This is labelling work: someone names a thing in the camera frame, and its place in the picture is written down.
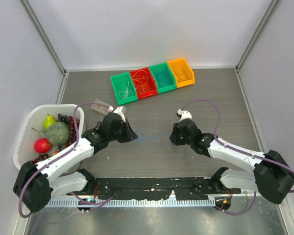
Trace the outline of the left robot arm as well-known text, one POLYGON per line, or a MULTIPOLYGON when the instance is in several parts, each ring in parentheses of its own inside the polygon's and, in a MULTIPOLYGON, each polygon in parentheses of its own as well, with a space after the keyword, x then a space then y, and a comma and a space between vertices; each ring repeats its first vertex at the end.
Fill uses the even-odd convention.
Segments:
POLYGON ((87 174, 77 172, 68 176, 63 173, 80 161, 105 149, 112 141, 126 143, 137 139, 123 113, 109 113, 96 128, 87 130, 80 138, 55 156, 37 164, 28 161, 18 173, 13 192, 18 196, 21 217, 25 205, 31 213, 40 211, 51 198, 61 194, 80 191, 90 195, 95 184, 87 174))

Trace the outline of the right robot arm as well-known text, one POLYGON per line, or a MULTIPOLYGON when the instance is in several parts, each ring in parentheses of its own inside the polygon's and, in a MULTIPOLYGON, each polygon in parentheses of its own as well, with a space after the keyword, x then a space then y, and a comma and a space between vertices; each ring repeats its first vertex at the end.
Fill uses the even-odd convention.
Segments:
POLYGON ((203 133, 189 118, 174 123, 170 141, 188 145, 194 152, 220 159, 241 168, 220 168, 212 180, 212 189, 223 193, 228 188, 241 188, 260 193, 265 199, 281 204, 294 185, 294 173, 276 151, 254 152, 229 145, 211 133, 203 133))

